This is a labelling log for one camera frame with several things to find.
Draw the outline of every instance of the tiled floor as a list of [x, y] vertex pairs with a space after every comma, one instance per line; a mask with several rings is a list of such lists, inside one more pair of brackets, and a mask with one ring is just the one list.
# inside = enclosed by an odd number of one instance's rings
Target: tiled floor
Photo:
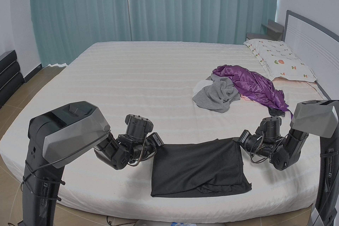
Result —
[[[14, 95], [0, 109], [0, 139], [9, 126], [29, 103], [34, 95], [63, 68], [46, 67], [36, 74], [30, 81], [22, 85]], [[311, 208], [265, 216], [245, 221], [226, 223], [227, 226], [306, 226], [311, 213]], [[22, 220], [22, 193], [19, 181], [7, 169], [0, 156], [0, 225], [11, 222], [16, 225]], [[109, 218], [113, 225], [125, 222], [134, 222], [121, 218]], [[98, 226], [107, 225], [106, 216], [79, 211], [57, 204], [54, 225], [59, 226]]]

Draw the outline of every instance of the shiny purple fabric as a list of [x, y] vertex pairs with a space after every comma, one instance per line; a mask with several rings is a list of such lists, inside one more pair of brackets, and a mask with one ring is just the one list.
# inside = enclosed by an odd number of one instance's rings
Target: shiny purple fabric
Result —
[[230, 78], [240, 94], [264, 106], [289, 111], [282, 90], [276, 90], [271, 80], [241, 66], [223, 65], [213, 70], [217, 76]]

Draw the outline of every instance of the mattress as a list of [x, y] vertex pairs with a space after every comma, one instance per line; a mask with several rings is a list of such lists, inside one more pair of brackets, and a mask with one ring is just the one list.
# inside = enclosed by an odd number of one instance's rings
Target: mattress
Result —
[[[127, 114], [149, 118], [164, 143], [201, 143], [254, 132], [269, 116], [266, 107], [241, 99], [223, 114], [197, 107], [192, 91], [219, 65], [241, 65], [266, 75], [245, 45], [186, 42], [106, 42], [84, 51], [46, 84], [15, 119], [0, 141], [9, 170], [22, 179], [28, 149], [28, 123], [61, 105], [88, 101], [98, 106], [113, 135], [124, 133]], [[315, 84], [274, 80], [293, 112], [296, 104], [323, 99]], [[281, 134], [289, 130], [290, 113]], [[284, 171], [268, 161], [251, 164], [243, 152], [244, 174], [252, 190], [211, 198], [152, 198], [152, 162], [114, 170], [90, 150], [66, 165], [61, 204], [122, 218], [168, 222], [214, 223], [245, 220], [297, 210], [316, 200], [319, 182], [319, 138], [310, 135], [299, 161]]]

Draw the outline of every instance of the pillow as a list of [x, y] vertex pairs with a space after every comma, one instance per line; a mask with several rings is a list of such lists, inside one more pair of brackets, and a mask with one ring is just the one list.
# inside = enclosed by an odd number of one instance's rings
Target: pillow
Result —
[[282, 41], [254, 38], [244, 44], [259, 60], [270, 80], [282, 77], [287, 80], [314, 82], [317, 79], [311, 69]]

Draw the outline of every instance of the white headboard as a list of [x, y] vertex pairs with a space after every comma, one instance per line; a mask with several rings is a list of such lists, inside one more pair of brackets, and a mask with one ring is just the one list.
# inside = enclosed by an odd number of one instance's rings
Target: white headboard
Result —
[[339, 36], [288, 10], [282, 40], [312, 69], [324, 95], [339, 99]]

